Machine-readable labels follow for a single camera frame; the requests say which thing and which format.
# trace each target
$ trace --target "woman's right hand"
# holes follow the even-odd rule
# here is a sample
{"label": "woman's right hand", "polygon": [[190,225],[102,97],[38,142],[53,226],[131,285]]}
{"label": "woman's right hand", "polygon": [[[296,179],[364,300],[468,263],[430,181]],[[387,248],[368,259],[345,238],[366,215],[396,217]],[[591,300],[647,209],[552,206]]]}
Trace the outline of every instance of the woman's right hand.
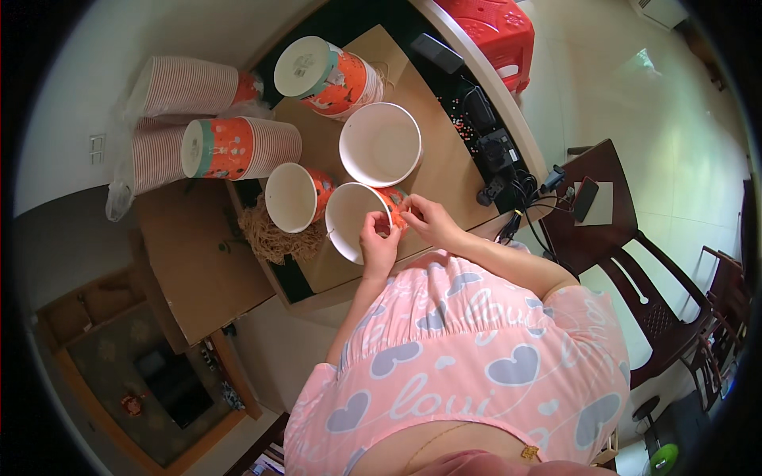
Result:
{"label": "woman's right hand", "polygon": [[469,237],[441,203],[413,193],[402,201],[400,208],[411,210],[402,212],[402,218],[431,246],[458,254]]}

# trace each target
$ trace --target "gold necklace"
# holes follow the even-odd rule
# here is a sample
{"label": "gold necklace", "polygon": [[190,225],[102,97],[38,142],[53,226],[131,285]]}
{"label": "gold necklace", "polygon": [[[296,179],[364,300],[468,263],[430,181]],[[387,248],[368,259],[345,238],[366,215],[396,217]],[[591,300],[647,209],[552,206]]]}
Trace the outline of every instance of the gold necklace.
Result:
{"label": "gold necklace", "polygon": [[[453,426],[452,428],[450,428],[450,429],[448,429],[448,430],[444,430],[442,433],[440,433],[440,434],[436,435],[434,438],[432,438],[432,439],[428,440],[428,441],[427,441],[427,442],[426,442],[426,443],[425,443],[425,444],[424,444],[424,445],[423,445],[421,448],[419,448],[419,449],[418,449],[418,451],[417,451],[417,452],[415,452],[415,454],[413,454],[413,456],[411,456],[411,457],[410,457],[410,459],[408,460],[408,464],[407,464],[407,465],[405,465],[405,468],[402,470],[402,476],[406,476],[406,475],[407,475],[407,473],[408,473],[408,468],[410,467],[410,463],[412,463],[412,462],[413,462],[413,460],[415,459],[415,457],[416,457],[416,456],[418,456],[418,454],[420,454],[420,453],[421,453],[421,452],[422,452],[422,451],[423,451],[423,450],[424,450],[424,449],[425,449],[427,446],[429,446],[429,445],[430,445],[430,444],[431,444],[431,443],[432,443],[432,442],[433,442],[435,439],[439,438],[440,436],[444,436],[444,435],[448,434],[449,432],[451,432],[451,431],[453,431],[453,430],[457,430],[458,428],[460,428],[460,427],[462,427],[462,426],[465,426],[465,425],[467,425],[467,424],[469,424],[469,423],[472,423],[472,422],[470,422],[470,421],[467,421],[467,422],[465,422],[465,423],[461,423],[460,425],[457,425],[457,426]],[[527,445],[526,443],[524,443],[524,449],[523,449],[523,451],[521,452],[521,458],[523,458],[523,459],[528,459],[528,460],[532,461],[532,460],[534,460],[534,459],[535,459],[535,457],[537,456],[537,452],[538,452],[538,451],[539,451],[539,448],[537,448],[536,446],[529,446],[529,445]]]}

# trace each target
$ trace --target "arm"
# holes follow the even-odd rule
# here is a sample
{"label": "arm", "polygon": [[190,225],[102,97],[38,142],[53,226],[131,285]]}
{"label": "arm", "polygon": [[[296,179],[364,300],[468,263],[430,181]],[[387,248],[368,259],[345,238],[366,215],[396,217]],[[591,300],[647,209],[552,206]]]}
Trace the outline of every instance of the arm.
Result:
{"label": "arm", "polygon": [[327,363],[335,366],[338,365],[339,356],[341,355],[341,349],[344,347],[344,342],[346,342],[352,335],[357,324],[360,323],[360,320],[365,313],[368,312],[370,305],[373,304],[373,301],[375,301],[377,297],[379,297],[379,294],[381,294],[385,287],[386,276],[381,278],[363,277],[360,282],[360,287],[358,287],[357,292],[354,293],[354,299],[352,299],[352,305],[349,308],[347,317],[344,318],[344,322],[342,322],[341,326],[338,328],[333,343],[328,348],[328,355],[325,356],[325,361]]}
{"label": "arm", "polygon": [[[388,233],[389,237],[382,238],[379,232]],[[347,317],[344,318],[333,343],[328,348],[328,354],[325,356],[327,363],[338,365],[344,343],[351,337],[373,301],[386,288],[386,278],[389,277],[389,272],[397,259],[397,244],[401,235],[396,226],[389,231],[385,213],[370,212],[365,216],[365,223],[360,232],[360,247],[363,250],[365,263],[363,279],[360,281],[357,292],[354,293]]]}
{"label": "arm", "polygon": [[427,243],[464,257],[490,273],[527,288],[545,301],[558,289],[579,284],[563,267],[544,258],[481,239],[460,229],[439,203],[412,194],[402,217]]}

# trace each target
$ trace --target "woman's left hand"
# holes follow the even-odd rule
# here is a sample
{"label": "woman's left hand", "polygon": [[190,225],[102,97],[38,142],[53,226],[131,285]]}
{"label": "woman's left hand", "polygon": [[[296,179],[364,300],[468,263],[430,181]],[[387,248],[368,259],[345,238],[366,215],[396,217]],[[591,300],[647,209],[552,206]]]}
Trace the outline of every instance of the woman's left hand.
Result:
{"label": "woman's left hand", "polygon": [[[384,238],[379,233],[386,233]],[[396,225],[389,230],[389,219],[384,212],[369,212],[360,232],[360,247],[363,250],[364,279],[385,280],[397,261],[397,244],[402,232]]]}

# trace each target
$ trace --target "television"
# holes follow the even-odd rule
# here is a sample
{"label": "television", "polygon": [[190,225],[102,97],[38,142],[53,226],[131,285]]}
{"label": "television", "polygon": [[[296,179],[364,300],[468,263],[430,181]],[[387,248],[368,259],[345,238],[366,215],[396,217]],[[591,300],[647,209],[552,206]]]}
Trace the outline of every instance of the television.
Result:
{"label": "television", "polygon": [[180,428],[193,423],[214,404],[187,356],[174,353],[166,340],[133,365]]}

